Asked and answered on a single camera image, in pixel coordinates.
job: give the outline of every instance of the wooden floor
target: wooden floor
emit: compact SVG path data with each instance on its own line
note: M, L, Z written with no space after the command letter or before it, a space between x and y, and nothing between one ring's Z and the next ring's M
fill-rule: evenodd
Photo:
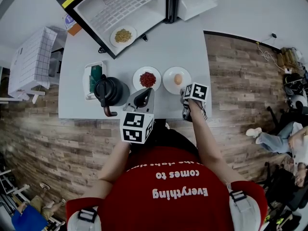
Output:
M212 86L212 118L208 124L228 164L248 180L257 180L266 161L280 163L284 155L267 153L245 136L248 128L273 129L267 106L278 114L286 107L282 75L254 43L205 35ZM168 121L195 142L191 123ZM0 151L29 197L39 183L51 186L46 201L80 196L97 178L119 140L119 122L58 118L58 88L31 102L1 106ZM64 208L58 213L65 219Z

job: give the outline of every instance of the grid panel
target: grid panel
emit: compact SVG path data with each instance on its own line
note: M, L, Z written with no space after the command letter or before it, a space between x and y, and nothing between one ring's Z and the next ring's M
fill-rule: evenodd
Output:
M90 23L102 34L150 1L152 0L114 0L107 8L91 19Z

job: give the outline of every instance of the shelf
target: shelf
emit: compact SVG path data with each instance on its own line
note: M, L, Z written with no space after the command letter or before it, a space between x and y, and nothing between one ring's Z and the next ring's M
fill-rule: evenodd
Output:
M152 0L115 0L94 16L90 23L100 34L103 34L150 1Z

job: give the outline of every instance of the plate of noodles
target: plate of noodles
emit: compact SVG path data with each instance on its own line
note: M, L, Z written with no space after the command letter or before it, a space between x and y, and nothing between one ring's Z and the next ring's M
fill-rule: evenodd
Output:
M120 26L110 36L110 42L117 48L127 47L135 41L137 31L132 26Z

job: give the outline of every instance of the plate with egg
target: plate with egg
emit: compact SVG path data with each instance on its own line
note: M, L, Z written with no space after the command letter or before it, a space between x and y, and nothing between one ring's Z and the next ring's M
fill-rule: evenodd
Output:
M185 68L171 67L164 73L163 83L167 91L179 95L181 88L192 83L192 77Z

